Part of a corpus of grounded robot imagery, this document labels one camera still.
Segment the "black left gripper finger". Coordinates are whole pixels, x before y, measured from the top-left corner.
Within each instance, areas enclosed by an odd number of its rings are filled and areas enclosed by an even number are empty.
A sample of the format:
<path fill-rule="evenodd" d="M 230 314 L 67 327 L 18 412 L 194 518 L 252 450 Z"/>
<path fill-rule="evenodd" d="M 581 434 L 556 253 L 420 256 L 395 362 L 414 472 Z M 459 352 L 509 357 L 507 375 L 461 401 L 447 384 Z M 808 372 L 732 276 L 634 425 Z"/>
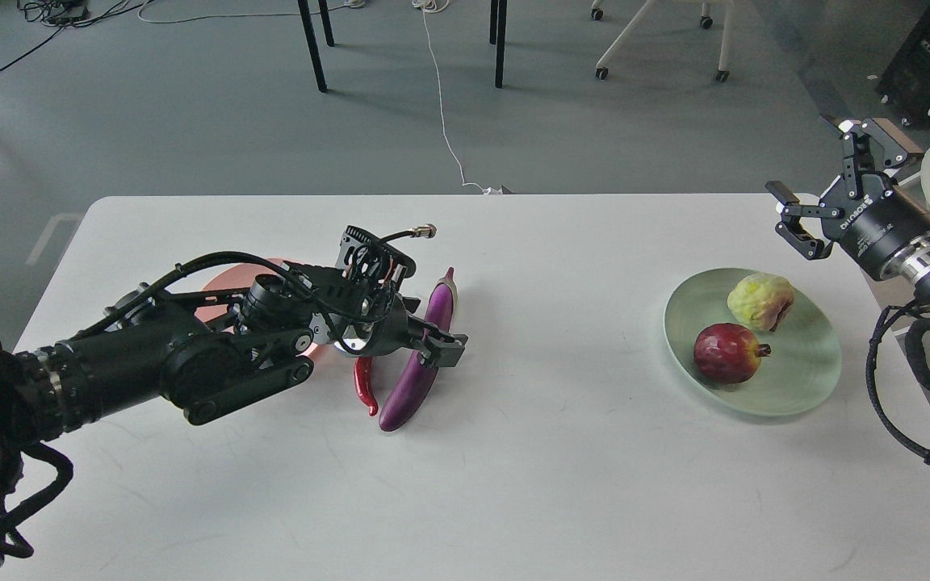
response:
<path fill-rule="evenodd" d="M 413 349 L 425 368 L 454 367 L 464 353 L 466 342 L 465 334 L 428 333 L 413 340 Z"/>
<path fill-rule="evenodd" d="M 420 340 L 425 335 L 433 335 L 439 340 L 451 340 L 451 321 L 454 315 L 453 295 L 431 295 L 423 317 L 417 317 L 416 312 L 421 301 L 414 297 L 401 297 L 404 309 L 403 328 L 400 331 L 402 340 Z"/>

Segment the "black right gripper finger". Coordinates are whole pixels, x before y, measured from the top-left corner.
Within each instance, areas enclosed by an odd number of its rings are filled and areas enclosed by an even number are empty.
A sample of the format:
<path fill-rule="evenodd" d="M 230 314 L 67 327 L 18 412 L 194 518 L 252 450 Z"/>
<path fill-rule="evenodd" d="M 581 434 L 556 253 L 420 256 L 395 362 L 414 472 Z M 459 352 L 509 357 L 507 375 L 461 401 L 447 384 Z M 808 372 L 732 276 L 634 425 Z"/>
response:
<path fill-rule="evenodd" d="M 834 242 L 824 242 L 809 234 L 801 224 L 801 219 L 837 219 L 841 217 L 841 209 L 804 205 L 798 196 L 780 181 L 767 181 L 765 189 L 779 203 L 779 222 L 775 225 L 775 232 L 806 260 L 824 260 L 830 257 Z"/>
<path fill-rule="evenodd" d="M 894 176 L 905 165 L 922 161 L 925 151 L 889 119 L 842 119 L 821 115 L 824 125 L 842 140 L 843 165 L 837 184 L 845 194 L 867 194 L 868 180 L 876 179 L 881 192 L 899 183 Z"/>

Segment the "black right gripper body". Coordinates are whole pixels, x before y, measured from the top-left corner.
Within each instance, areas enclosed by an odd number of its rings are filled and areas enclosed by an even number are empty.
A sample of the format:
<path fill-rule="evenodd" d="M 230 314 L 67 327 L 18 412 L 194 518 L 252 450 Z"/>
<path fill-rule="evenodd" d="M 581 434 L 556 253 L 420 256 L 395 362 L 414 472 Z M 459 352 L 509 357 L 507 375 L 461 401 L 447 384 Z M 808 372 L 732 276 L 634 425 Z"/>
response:
<path fill-rule="evenodd" d="M 838 245 L 875 281 L 899 274 L 896 255 L 916 241 L 930 243 L 930 212 L 908 198 L 885 173 L 859 177 L 861 196 L 841 176 L 824 192 L 820 206 L 841 210 L 823 219 L 823 234 Z"/>

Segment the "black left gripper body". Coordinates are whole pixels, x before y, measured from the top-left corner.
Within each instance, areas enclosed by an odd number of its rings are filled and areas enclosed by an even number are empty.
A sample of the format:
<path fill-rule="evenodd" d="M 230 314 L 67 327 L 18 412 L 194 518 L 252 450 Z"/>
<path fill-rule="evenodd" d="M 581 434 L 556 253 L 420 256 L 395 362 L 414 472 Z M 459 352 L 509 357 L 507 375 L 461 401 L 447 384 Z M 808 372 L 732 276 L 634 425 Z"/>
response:
<path fill-rule="evenodd" d="M 421 299 L 397 295 L 387 315 L 365 328 L 365 324 L 346 327 L 343 338 L 333 346 L 351 357 L 379 357 L 398 349 L 419 350 L 424 346 L 427 328 L 416 316 Z"/>

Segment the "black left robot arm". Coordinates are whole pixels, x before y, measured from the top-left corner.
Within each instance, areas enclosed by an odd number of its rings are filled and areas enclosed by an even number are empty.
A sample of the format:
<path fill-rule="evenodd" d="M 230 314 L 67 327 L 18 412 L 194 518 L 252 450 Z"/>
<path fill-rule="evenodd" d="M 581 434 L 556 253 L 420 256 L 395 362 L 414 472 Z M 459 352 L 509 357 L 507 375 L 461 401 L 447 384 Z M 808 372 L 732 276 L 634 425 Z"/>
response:
<path fill-rule="evenodd" d="M 435 232 L 348 227 L 333 267 L 209 253 L 141 284 L 67 340 L 22 353 L 0 341 L 0 566 L 30 558 L 19 525 L 73 479 L 73 463 L 49 442 L 156 397 L 203 425 L 306 382 L 310 346 L 358 360 L 410 349 L 383 411 L 385 429 L 399 428 L 467 342 L 450 330 L 453 274 L 439 280 L 424 316 L 401 293 L 416 262 L 394 242 Z"/>

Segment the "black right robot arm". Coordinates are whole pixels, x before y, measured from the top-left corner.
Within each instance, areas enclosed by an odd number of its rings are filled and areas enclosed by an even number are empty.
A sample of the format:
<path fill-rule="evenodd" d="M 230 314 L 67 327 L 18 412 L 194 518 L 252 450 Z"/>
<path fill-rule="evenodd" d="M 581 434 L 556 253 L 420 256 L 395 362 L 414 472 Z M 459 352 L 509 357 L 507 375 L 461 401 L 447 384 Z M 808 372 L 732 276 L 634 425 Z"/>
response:
<path fill-rule="evenodd" d="M 916 382 L 930 392 L 930 210 L 904 194 L 896 179 L 902 166 L 920 161 L 924 152 L 886 119 L 822 119 L 839 137 L 840 173 L 816 203 L 802 203 L 782 182 L 765 184 L 778 202 L 775 231 L 806 260 L 830 257 L 838 246 L 871 279 L 903 278 L 914 288 L 910 302 L 886 307 L 878 317 L 869 338 L 865 383 L 882 426 L 930 466 L 930 449 L 894 426 L 876 385 L 883 337 L 908 317 L 903 352 Z"/>

